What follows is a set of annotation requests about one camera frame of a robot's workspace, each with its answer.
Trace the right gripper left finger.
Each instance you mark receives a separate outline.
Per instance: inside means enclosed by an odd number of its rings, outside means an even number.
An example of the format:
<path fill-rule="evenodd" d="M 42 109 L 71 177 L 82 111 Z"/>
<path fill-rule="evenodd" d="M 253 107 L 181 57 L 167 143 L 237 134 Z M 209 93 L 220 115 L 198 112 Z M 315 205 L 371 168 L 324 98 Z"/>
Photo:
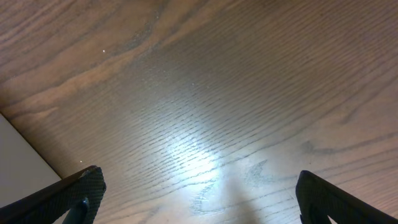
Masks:
<path fill-rule="evenodd" d="M 1 223 L 92 224 L 106 184 L 98 166 L 89 166 L 65 179 L 1 208 Z"/>

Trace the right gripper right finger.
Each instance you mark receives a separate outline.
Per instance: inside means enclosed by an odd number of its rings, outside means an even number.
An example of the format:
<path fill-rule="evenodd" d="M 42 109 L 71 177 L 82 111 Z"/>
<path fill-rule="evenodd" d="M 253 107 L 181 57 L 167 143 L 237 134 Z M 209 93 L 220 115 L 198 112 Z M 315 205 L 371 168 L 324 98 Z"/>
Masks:
<path fill-rule="evenodd" d="M 295 187 L 302 224 L 397 224 L 397 219 L 341 190 L 310 171 L 301 171 Z"/>

